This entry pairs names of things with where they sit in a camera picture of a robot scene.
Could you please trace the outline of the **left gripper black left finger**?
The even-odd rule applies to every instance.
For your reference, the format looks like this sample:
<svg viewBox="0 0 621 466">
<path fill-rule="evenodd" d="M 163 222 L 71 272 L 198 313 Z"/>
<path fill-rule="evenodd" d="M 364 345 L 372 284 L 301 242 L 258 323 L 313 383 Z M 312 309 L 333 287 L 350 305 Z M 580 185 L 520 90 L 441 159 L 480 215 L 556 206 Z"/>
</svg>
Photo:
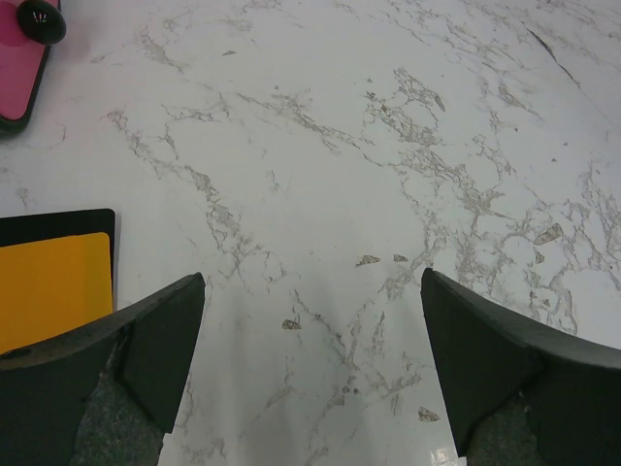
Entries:
<svg viewBox="0 0 621 466">
<path fill-rule="evenodd" d="M 188 275 L 1 356 L 4 465 L 155 465 L 174 429 L 206 284 Z"/>
</svg>

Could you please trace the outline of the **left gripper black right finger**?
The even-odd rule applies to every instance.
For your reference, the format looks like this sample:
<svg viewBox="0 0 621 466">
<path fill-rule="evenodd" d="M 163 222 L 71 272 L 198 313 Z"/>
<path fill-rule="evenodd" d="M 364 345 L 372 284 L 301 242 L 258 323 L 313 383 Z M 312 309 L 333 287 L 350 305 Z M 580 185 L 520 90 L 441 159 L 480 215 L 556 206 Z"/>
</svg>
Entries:
<svg viewBox="0 0 621 466">
<path fill-rule="evenodd" d="M 620 351 L 493 303 L 428 268 L 425 323 L 470 465 L 617 465 Z"/>
</svg>

